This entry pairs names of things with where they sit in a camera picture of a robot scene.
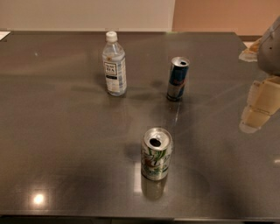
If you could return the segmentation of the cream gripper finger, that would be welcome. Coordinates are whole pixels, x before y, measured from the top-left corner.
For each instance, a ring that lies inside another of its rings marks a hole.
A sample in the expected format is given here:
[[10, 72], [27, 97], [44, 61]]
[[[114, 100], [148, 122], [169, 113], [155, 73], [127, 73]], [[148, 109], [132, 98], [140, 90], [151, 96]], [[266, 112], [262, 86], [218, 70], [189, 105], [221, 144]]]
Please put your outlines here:
[[255, 42], [248, 43], [247, 48], [241, 52], [239, 59], [246, 62], [257, 62], [257, 53], [261, 40], [258, 39]]
[[240, 130], [258, 131], [280, 109], [280, 77], [255, 80], [248, 92], [247, 106], [241, 115]]

